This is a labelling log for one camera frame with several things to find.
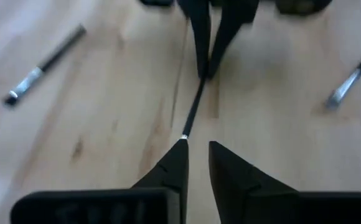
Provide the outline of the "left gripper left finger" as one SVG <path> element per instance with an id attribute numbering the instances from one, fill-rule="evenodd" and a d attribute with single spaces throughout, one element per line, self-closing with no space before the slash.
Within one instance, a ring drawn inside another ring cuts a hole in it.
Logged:
<path id="1" fill-rule="evenodd" d="M 189 145 L 186 139 L 180 139 L 132 188 L 164 187 L 177 192 L 180 201 L 180 224 L 186 224 L 188 182 Z"/>

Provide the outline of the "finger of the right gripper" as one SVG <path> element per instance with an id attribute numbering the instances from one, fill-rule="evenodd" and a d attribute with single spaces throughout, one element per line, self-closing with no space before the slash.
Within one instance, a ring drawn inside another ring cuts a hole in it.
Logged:
<path id="1" fill-rule="evenodd" d="M 177 3 L 185 17 L 191 22 L 194 32 L 198 76 L 204 78 L 209 65 L 211 35 L 209 0 L 177 0 Z"/>
<path id="2" fill-rule="evenodd" d="M 243 24 L 255 18 L 259 0 L 222 0 L 220 25 L 210 57 L 207 78 L 216 74 L 225 51 Z"/>

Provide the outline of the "thin makeup brush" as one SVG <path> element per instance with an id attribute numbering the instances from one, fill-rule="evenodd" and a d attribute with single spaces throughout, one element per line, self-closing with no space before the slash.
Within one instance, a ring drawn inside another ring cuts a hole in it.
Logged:
<path id="1" fill-rule="evenodd" d="M 350 76 L 338 87 L 336 88 L 328 97 L 325 102 L 325 107 L 328 110 L 334 110 L 339 107 L 343 99 L 354 85 L 354 83 L 361 77 L 361 61 L 354 68 Z"/>
<path id="2" fill-rule="evenodd" d="M 193 123 L 194 123 L 194 119 L 195 119 L 195 116 L 197 114 L 197 110 L 198 110 L 198 107 L 199 107 L 200 99 L 202 97 L 202 93 L 203 93 L 203 90 L 204 90 L 204 86 L 205 86 L 205 78 L 202 78 L 200 80 L 199 88 L 198 88 L 197 93 L 195 95 L 193 104 L 192 104 L 192 106 L 190 108 L 188 117 L 186 119 L 183 131 L 182 131 L 181 139 L 188 139 L 188 137 L 190 136 L 190 133 L 191 133 L 191 130 L 192 130 L 192 127 L 193 127 Z"/>
<path id="3" fill-rule="evenodd" d="M 2 102 L 6 106 L 15 107 L 86 33 L 87 30 L 82 24 L 76 26 L 41 63 L 36 65 L 21 82 L 5 95 Z"/>

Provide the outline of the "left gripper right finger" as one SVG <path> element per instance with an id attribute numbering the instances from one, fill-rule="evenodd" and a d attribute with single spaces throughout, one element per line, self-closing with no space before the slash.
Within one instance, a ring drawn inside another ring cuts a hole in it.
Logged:
<path id="1" fill-rule="evenodd" d="M 210 181 L 221 224 L 295 224 L 297 190 L 217 141 L 209 142 Z"/>

